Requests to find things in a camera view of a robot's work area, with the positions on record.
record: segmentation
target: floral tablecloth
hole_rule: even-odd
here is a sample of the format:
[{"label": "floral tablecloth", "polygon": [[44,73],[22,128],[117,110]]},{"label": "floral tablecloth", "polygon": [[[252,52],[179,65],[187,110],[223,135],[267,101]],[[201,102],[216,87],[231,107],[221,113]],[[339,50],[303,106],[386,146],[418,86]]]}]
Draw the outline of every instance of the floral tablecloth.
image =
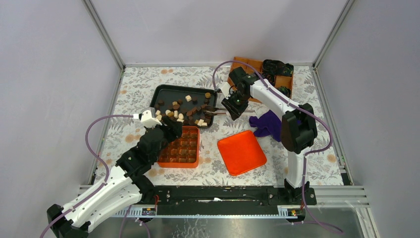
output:
[{"label": "floral tablecloth", "polygon": [[[213,67],[129,67],[126,68],[113,114],[138,113],[148,107],[155,88],[160,84],[212,88]],[[217,72],[217,83],[226,81],[230,67]],[[318,95],[308,66],[295,66],[292,99],[299,103],[310,103],[316,115],[323,118]],[[221,107],[221,95],[217,105]],[[252,130],[249,116],[261,116],[268,111],[262,104],[250,102],[248,109],[255,113],[242,115],[236,121],[226,116],[214,117],[213,125],[201,129],[199,165],[195,169],[167,169],[156,163],[146,176],[154,185],[283,185],[288,173],[287,151],[271,136],[258,138],[267,157],[267,163],[239,176],[231,176],[217,148],[220,139]],[[113,166],[121,154],[135,146],[145,130],[132,119],[112,119],[106,135],[101,157],[108,166]],[[318,124],[318,137],[314,148],[328,143],[326,130]],[[98,163],[96,180],[105,176],[105,169]],[[333,148],[320,154],[308,156],[308,176],[311,184],[342,185],[339,167]]]}]

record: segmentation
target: white wall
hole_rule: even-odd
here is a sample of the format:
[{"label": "white wall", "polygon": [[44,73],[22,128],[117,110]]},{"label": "white wall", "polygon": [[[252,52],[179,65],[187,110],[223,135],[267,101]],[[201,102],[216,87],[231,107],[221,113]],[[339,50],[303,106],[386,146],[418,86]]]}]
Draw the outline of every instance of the white wall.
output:
[{"label": "white wall", "polygon": [[0,1],[1,237],[39,237],[47,208],[77,195],[93,159],[85,130],[118,75],[80,0]]},{"label": "white wall", "polygon": [[319,67],[381,237],[418,237],[420,1],[356,1]]},{"label": "white wall", "polygon": [[346,0],[94,0],[127,64],[313,62]]}]

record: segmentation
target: gray floor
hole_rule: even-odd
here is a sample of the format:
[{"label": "gray floor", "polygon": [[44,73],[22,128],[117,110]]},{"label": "gray floor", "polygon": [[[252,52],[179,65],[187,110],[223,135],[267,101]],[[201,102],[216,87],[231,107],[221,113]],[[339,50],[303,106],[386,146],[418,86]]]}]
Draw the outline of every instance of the gray floor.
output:
[{"label": "gray floor", "polygon": [[[339,236],[318,225],[279,225],[283,219],[154,219],[147,225],[153,238],[357,238],[363,237],[357,214],[351,208],[312,209],[323,222],[332,223],[344,230]],[[109,218],[100,224],[89,238],[117,238],[122,218]],[[123,238],[146,238],[144,226],[128,219]]]}]

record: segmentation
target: purple cloth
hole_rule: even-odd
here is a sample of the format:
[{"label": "purple cloth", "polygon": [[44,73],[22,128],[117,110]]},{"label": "purple cloth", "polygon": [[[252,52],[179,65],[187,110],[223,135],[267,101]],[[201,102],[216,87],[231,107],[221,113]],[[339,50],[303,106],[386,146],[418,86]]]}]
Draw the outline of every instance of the purple cloth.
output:
[{"label": "purple cloth", "polygon": [[258,128],[254,131],[254,136],[272,135],[276,141],[280,142],[281,121],[272,110],[266,112],[260,118],[250,117],[250,125]]}]

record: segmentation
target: white chocolate piece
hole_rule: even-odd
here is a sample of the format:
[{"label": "white chocolate piece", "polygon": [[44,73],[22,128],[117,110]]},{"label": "white chocolate piece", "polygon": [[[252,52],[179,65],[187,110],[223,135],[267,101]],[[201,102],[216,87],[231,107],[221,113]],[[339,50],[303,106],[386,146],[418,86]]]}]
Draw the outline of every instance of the white chocolate piece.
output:
[{"label": "white chocolate piece", "polygon": [[203,120],[203,119],[200,119],[200,120],[198,121],[198,123],[197,123],[197,126],[201,126],[201,125],[203,124],[203,122],[204,122],[204,120]]}]

